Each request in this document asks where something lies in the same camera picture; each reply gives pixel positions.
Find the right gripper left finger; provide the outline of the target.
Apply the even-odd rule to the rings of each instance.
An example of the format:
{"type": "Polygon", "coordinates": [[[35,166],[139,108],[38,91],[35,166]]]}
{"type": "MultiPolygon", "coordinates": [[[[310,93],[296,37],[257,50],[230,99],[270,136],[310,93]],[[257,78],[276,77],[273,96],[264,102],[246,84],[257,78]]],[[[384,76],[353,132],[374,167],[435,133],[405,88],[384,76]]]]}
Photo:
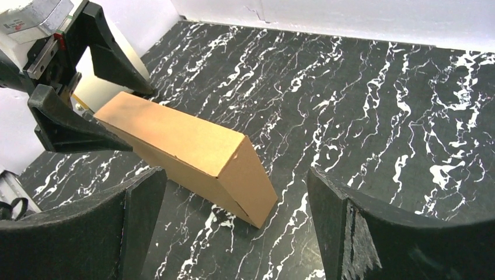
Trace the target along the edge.
{"type": "Polygon", "coordinates": [[[25,215],[1,203],[2,279],[139,279],[168,181],[154,167],[113,187],[25,215]]]}

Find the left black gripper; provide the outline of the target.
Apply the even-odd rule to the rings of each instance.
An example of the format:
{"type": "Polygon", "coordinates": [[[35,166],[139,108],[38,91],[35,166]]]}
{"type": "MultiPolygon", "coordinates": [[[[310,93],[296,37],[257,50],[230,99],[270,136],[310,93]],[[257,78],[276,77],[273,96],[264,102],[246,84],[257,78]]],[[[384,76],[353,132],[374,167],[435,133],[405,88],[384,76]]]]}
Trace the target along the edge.
{"type": "Polygon", "coordinates": [[[30,95],[27,106],[37,123],[34,133],[49,152],[131,152],[131,145],[98,123],[85,120],[59,97],[74,93],[82,76],[76,66],[87,46],[98,78],[129,88],[139,96],[154,94],[151,83],[117,43],[103,8],[89,1],[72,2],[69,16],[48,37],[18,44],[1,34],[1,88],[30,95]],[[81,13],[88,45],[75,31],[81,13]]]}

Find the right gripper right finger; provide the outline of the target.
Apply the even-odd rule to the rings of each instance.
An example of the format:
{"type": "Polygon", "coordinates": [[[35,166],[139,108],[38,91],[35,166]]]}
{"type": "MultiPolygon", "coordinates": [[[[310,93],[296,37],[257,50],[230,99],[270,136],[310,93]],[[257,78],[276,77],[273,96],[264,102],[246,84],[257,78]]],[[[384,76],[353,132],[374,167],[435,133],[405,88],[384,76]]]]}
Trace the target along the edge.
{"type": "Polygon", "coordinates": [[[327,279],[493,279],[494,219],[451,223],[311,167],[306,187],[327,279]]]}

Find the brown cardboard box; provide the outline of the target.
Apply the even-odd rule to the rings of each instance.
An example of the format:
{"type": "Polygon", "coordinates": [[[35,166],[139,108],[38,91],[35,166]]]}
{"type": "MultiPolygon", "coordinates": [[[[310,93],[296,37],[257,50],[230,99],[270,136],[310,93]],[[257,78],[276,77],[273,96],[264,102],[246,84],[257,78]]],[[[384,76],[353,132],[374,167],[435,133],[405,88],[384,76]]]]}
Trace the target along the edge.
{"type": "Polygon", "coordinates": [[[151,166],[234,214],[262,228],[277,202],[249,137],[207,120],[121,92],[96,113],[108,130],[151,166]]]}

